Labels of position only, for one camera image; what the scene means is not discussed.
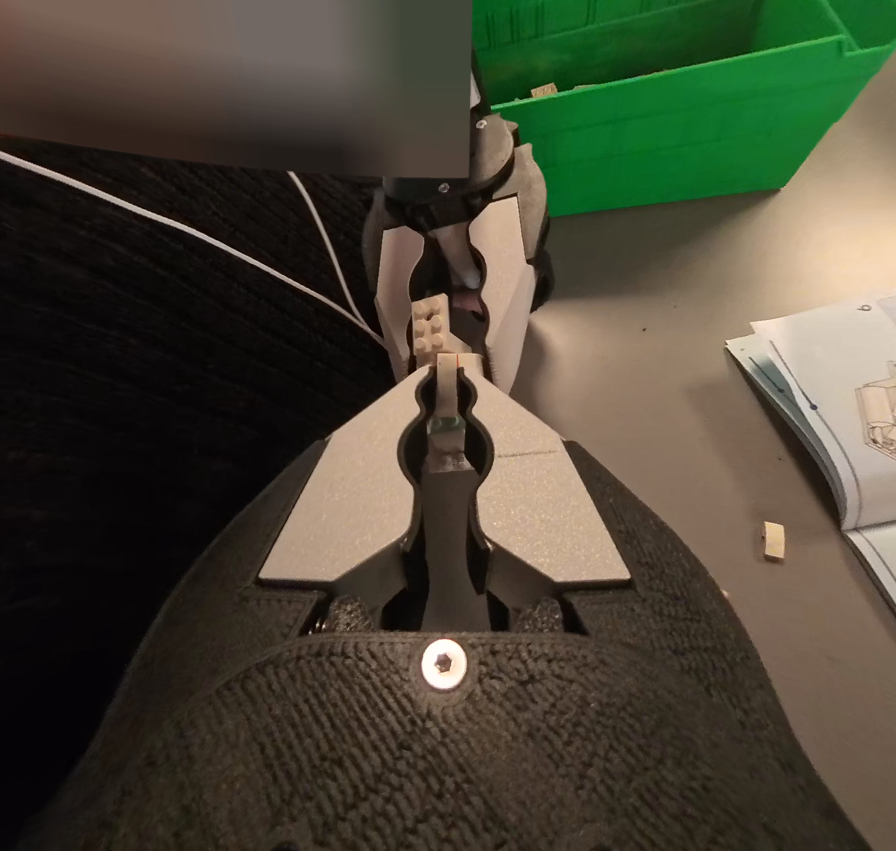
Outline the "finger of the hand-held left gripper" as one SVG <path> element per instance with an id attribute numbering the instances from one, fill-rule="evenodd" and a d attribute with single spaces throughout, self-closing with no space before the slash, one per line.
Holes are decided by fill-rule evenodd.
<path id="1" fill-rule="evenodd" d="M 470 222 L 469 241 L 483 268 L 479 299 L 490 379 L 507 394 L 519 370 L 536 285 L 517 195 L 490 202 Z"/>
<path id="2" fill-rule="evenodd" d="M 408 330 L 412 316 L 409 285 L 424 249 L 424 237 L 408 227 L 397 227 L 383 233 L 375 307 L 393 375 L 398 383 L 408 375 Z"/>

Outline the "person's left hand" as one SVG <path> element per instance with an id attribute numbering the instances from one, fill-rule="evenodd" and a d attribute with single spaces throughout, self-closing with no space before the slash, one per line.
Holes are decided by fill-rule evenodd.
<path id="1" fill-rule="evenodd" d="M 468 225 L 467 222 L 460 222 L 438 228 L 431 232 L 431 237 L 437 241 L 449 268 L 453 307 L 481 316 L 483 310 L 479 289 L 482 274 L 473 256 Z"/>

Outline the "white toy brick assembly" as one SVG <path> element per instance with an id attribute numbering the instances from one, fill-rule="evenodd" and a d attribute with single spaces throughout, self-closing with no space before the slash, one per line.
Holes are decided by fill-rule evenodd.
<path id="1" fill-rule="evenodd" d="M 418 365 L 431 366 L 434 376 L 435 399 L 435 361 L 440 353 L 456 353 L 459 355 L 458 375 L 461 369 L 473 374 L 482 375 L 483 358 L 474 353 L 470 345 L 454 335 L 451 330 L 449 299 L 440 294 L 416 300 L 412 303 L 411 316 L 411 352 Z M 459 417 L 440 420 L 432 414 L 427 424 L 427 470 L 433 474 L 448 472 L 464 472 L 472 466 L 465 455 L 466 422 L 460 409 L 458 389 Z"/>

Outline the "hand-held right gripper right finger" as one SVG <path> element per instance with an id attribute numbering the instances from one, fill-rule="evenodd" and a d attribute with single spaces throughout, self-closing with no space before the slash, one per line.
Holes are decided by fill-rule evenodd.
<path id="1" fill-rule="evenodd" d="M 461 370 L 471 528 L 485 587 L 619 587 L 631 573 L 564 438 L 471 368 Z"/>

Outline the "person's torso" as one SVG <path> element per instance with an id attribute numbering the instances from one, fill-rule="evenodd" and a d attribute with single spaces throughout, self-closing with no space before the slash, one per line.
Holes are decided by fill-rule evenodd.
<path id="1" fill-rule="evenodd" d="M 77 758 L 231 516 L 392 384 L 364 181 L 2 140 L 2 754 Z"/>

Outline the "pile of toy bricks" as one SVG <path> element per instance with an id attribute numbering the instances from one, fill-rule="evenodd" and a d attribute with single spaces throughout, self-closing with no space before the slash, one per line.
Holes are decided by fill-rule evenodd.
<path id="1" fill-rule="evenodd" d="M 573 92 L 578 92 L 578 91 L 590 91 L 597 87 L 598 87 L 598 84 L 577 84 L 577 85 L 572 86 L 569 89 L 566 89 L 566 88 L 558 87 L 558 85 L 555 83 L 543 84 L 543 85 L 539 85 L 535 88 L 532 88 L 527 97 L 515 98 L 514 101 L 522 102 L 522 101 L 532 101 L 532 100 L 541 99 L 541 98 L 552 98 L 552 97 L 556 97 L 558 95 L 559 96 L 569 95 L 569 94 L 572 94 Z"/>

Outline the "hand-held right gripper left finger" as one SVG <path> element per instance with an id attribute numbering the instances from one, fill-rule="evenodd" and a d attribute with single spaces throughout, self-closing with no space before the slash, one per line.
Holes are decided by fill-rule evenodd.
<path id="1" fill-rule="evenodd" d="M 415 491 L 399 448 L 421 417 L 420 368 L 333 432 L 259 572 L 263 583 L 405 583 Z"/>

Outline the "pale blue instruction booklet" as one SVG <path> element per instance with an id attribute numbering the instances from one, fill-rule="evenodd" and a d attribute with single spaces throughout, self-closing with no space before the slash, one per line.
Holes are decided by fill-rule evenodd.
<path id="1" fill-rule="evenodd" d="M 725 348 L 812 453 L 840 531 L 895 608 L 895 291 L 774 320 Z"/>

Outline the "green plastic bin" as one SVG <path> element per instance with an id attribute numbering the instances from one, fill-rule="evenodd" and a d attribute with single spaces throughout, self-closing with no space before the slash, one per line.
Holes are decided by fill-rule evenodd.
<path id="1" fill-rule="evenodd" d="M 895 0 L 473 0 L 554 216 L 779 189 L 894 51 Z M 590 91 L 515 102 L 555 83 Z"/>

